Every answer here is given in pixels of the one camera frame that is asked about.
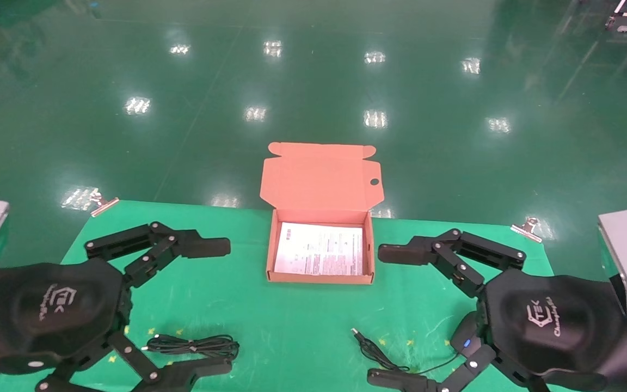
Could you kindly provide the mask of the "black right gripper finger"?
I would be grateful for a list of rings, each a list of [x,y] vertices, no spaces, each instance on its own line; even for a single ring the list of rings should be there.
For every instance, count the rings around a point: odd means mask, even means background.
[[[456,368],[442,382],[429,379],[419,373],[371,368],[367,372],[369,384],[400,391],[462,391],[486,368],[497,368],[515,385],[529,391],[549,391],[543,377],[551,371],[551,348],[530,347],[512,352],[496,350],[486,344],[461,347],[459,354],[467,354],[463,365]]]
[[[521,270],[526,253],[460,229],[450,229],[436,237],[413,236],[407,244],[381,244],[378,259],[394,265],[432,265],[464,295],[476,298],[485,287],[485,280],[466,259],[499,271]]]

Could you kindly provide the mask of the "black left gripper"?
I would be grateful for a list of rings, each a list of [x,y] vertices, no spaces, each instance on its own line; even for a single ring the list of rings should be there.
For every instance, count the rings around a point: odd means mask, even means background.
[[[0,268],[0,374],[26,375],[72,363],[85,371],[122,332],[131,292],[102,260]]]

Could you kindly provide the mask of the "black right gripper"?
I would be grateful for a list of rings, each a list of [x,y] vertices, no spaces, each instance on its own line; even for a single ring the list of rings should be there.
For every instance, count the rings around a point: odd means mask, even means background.
[[[478,296],[477,332],[507,377],[602,377],[627,318],[609,283],[510,269]]]

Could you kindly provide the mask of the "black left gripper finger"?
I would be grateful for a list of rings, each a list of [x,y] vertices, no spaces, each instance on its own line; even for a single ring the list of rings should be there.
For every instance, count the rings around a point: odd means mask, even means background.
[[[172,229],[160,222],[135,226],[85,243],[90,260],[111,261],[142,252],[124,269],[125,287],[138,288],[181,256],[188,259],[217,258],[231,252],[226,237],[203,238],[195,229]]]
[[[191,391],[200,378],[223,375],[232,370],[231,360],[224,358],[189,360],[157,368],[123,332],[113,333],[107,342],[141,377],[132,391]],[[54,372],[38,382],[35,391],[97,391],[70,382],[77,368],[72,363],[60,363]]]

